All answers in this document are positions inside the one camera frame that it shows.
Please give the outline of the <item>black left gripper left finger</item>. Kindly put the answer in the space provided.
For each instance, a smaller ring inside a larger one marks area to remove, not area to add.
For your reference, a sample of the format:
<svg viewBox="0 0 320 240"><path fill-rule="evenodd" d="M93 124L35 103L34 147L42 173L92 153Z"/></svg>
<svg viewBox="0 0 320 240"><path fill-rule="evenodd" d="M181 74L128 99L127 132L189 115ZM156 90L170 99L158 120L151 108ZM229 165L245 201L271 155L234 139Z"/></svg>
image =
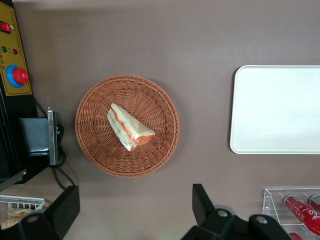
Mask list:
<svg viewBox="0 0 320 240"><path fill-rule="evenodd" d="M27 214L0 231L2 240L62 240L80 213L80 191L68 186L45 210Z"/></svg>

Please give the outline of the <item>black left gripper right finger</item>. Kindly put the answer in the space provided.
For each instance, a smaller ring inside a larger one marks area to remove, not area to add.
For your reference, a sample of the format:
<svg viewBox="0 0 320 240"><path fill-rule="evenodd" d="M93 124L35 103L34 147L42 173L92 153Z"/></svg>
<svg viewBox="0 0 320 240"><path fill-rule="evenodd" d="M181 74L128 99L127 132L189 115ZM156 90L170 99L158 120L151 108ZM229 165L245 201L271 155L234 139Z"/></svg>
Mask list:
<svg viewBox="0 0 320 240"><path fill-rule="evenodd" d="M251 215L248 221L224 207L214 206L200 183L192 185L192 211L196 220L184 240L291 240L272 217Z"/></svg>

